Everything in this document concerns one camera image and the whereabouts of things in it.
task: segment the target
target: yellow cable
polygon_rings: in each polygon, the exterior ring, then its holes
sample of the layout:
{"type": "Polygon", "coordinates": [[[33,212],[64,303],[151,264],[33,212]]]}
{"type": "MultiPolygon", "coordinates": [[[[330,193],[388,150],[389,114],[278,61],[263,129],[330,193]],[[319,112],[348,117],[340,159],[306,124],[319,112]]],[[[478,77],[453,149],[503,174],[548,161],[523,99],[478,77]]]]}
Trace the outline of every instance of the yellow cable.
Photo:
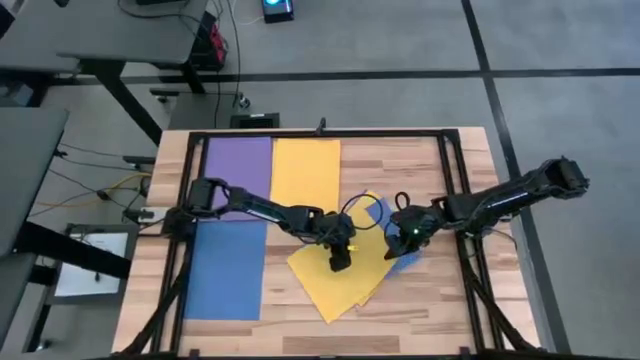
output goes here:
{"type": "MultiPolygon", "coordinates": [[[[111,194],[114,190],[117,190],[118,188],[120,188],[120,186],[122,186],[123,184],[125,184],[126,182],[136,179],[136,178],[140,178],[140,177],[150,177],[151,174],[149,173],[135,173],[133,175],[129,175],[129,176],[125,176],[124,178],[122,178],[120,181],[116,182],[115,184],[109,186],[105,191],[107,192],[107,194],[111,194]]],[[[83,206],[89,206],[89,205],[93,205],[93,204],[97,204],[102,202],[102,199],[95,199],[95,200],[91,200],[91,201],[87,201],[84,203],[80,203],[80,204],[52,204],[52,203],[47,203],[47,202],[36,202],[36,204],[41,205],[41,206],[48,206],[48,207],[63,207],[63,208],[77,208],[77,207],[83,207],[83,206]]]]}

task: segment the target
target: yellow cloth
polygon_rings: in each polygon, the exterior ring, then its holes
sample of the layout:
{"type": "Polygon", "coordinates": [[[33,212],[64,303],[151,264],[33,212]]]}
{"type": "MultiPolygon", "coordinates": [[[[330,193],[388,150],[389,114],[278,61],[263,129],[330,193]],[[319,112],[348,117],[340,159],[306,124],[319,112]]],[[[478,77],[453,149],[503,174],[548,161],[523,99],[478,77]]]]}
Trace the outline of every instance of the yellow cloth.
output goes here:
{"type": "MultiPolygon", "coordinates": [[[[366,211],[373,202],[371,198],[362,197],[349,209],[347,213],[356,226],[367,227],[373,223],[366,211]]],[[[331,253],[318,245],[305,246],[287,260],[327,323],[353,305],[366,302],[395,263],[395,259],[384,260],[387,245],[380,226],[357,230],[351,244],[358,250],[351,252],[351,266],[339,272],[331,271],[331,253]]]]}
{"type": "Polygon", "coordinates": [[[339,210],[340,140],[277,139],[272,164],[272,201],[339,210]]]}

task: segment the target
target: wooden table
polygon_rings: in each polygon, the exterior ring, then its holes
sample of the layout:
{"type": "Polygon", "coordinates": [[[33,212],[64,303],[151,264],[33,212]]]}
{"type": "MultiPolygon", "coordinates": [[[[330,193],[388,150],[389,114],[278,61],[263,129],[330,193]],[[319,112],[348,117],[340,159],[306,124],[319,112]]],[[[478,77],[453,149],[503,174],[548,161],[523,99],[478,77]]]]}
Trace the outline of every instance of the wooden table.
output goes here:
{"type": "MultiPolygon", "coordinates": [[[[497,184],[484,129],[459,128],[459,132],[472,191],[497,184]]],[[[149,206],[176,204],[188,137],[188,131],[164,133],[147,200],[149,206]]],[[[341,143],[341,204],[364,189],[388,199],[398,191],[406,191],[414,204],[428,204],[430,199],[446,193],[434,138],[342,138],[341,143]]],[[[499,229],[509,232],[505,225],[499,229]]],[[[452,233],[439,232],[422,250],[417,263],[385,280],[364,307],[351,309],[330,325],[322,320],[286,263],[286,258],[300,247],[299,241],[276,227],[268,229],[266,241],[261,319],[185,319],[181,355],[192,348],[200,349],[203,356],[424,355],[457,354],[461,346],[473,349],[452,233]]],[[[488,236],[484,242],[498,305],[525,339],[538,345],[514,244],[499,235],[488,236]]],[[[114,351],[128,345],[154,311],[167,248],[168,241],[164,238],[138,240],[114,351]]],[[[486,313],[482,305],[479,308],[487,346],[490,346],[486,313]]],[[[162,349],[168,349],[172,321],[170,311],[165,321],[162,349]]]]}

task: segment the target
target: blue cloth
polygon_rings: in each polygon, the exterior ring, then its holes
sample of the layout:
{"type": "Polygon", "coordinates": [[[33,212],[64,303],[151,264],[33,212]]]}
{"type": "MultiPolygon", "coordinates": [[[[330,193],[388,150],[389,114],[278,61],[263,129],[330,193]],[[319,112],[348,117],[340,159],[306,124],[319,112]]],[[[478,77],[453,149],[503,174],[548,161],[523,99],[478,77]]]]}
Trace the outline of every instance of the blue cloth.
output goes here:
{"type": "Polygon", "coordinates": [[[185,318],[260,320],[264,221],[199,222],[185,318]]]}
{"type": "MultiPolygon", "coordinates": [[[[393,213],[393,211],[389,207],[389,203],[387,203],[387,200],[385,199],[380,199],[380,202],[382,203],[382,220],[378,225],[382,227],[383,230],[386,228],[387,234],[397,234],[399,231],[398,227],[394,224],[389,223],[389,217],[391,216],[391,213],[393,213]]],[[[378,220],[380,218],[380,205],[378,205],[378,203],[370,205],[369,207],[367,207],[367,212],[374,221],[378,220]]],[[[396,263],[391,267],[391,270],[389,270],[386,278],[393,276],[393,274],[397,273],[398,271],[401,271],[407,266],[415,263],[416,261],[418,261],[418,259],[420,259],[419,251],[399,257],[396,263]]]]}

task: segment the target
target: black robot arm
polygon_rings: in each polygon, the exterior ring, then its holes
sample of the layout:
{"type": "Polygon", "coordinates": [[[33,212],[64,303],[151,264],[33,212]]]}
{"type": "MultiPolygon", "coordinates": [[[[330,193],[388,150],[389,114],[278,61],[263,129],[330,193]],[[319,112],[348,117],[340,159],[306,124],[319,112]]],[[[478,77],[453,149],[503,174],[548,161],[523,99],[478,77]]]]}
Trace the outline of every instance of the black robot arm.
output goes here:
{"type": "Polygon", "coordinates": [[[219,218],[229,212],[250,214],[278,224],[284,232],[304,243],[329,248],[331,270],[340,271],[351,265],[350,239],[355,236],[356,228],[345,213],[325,214],[313,206],[283,206],[216,178],[194,180],[183,210],[198,218],[219,218]],[[213,208],[214,196],[219,196],[216,194],[222,194],[227,201],[223,206],[213,208]]]}
{"type": "Polygon", "coordinates": [[[522,208],[548,197],[572,199],[582,196],[589,180],[575,161],[564,157],[548,160],[539,168],[506,183],[474,194],[449,195],[431,201],[431,206],[407,206],[391,215],[398,235],[386,235],[392,259],[429,244],[440,229],[481,234],[505,216],[515,216],[522,208]]]}

